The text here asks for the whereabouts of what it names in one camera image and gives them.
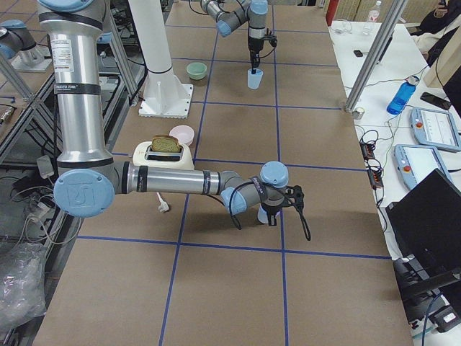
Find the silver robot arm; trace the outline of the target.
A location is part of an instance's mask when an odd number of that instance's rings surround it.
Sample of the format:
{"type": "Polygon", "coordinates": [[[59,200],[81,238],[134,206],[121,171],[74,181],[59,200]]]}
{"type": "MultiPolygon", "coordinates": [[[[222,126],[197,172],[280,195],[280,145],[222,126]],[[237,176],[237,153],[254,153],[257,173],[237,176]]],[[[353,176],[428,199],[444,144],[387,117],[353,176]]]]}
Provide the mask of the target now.
{"type": "MultiPolygon", "coordinates": [[[[201,1],[205,15],[227,36],[248,22],[251,69],[248,87],[259,85],[259,52],[275,41],[266,28],[267,1],[239,1],[225,12],[218,1],[201,1]]],[[[160,1],[129,1],[147,68],[141,115],[183,117],[189,112],[191,84],[174,74],[160,1]]],[[[108,23],[108,1],[37,1],[41,28],[50,37],[63,150],[57,159],[59,177],[53,195],[68,214],[88,218],[111,206],[116,194],[170,192],[220,195],[231,216],[260,204],[259,220],[276,226],[277,213],[289,202],[287,167],[266,163],[259,176],[242,179],[232,171],[211,172],[139,166],[114,162],[104,141],[98,83],[97,40],[108,23]]]]}
{"type": "Polygon", "coordinates": [[[260,52],[264,42],[272,39],[266,26],[268,14],[267,1],[237,1],[238,6],[231,11],[224,10],[222,1],[201,1],[200,7],[216,22],[222,37],[229,36],[244,24],[248,24],[248,48],[251,62],[250,74],[256,75],[260,64],[260,52]]]}

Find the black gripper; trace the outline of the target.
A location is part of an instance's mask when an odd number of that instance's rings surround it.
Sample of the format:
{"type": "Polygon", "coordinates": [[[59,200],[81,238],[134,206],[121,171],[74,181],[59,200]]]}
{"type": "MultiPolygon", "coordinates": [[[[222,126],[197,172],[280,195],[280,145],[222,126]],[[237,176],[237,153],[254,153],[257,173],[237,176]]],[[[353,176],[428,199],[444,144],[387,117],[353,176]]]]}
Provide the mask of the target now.
{"type": "Polygon", "coordinates": [[[261,39],[248,36],[248,48],[251,60],[251,74],[256,74],[259,67],[259,52],[261,51],[261,39]]]}
{"type": "Polygon", "coordinates": [[[261,208],[267,215],[267,224],[269,226],[276,226],[277,216],[280,214],[280,211],[282,210],[282,205],[269,205],[267,203],[262,203],[261,208]]]}

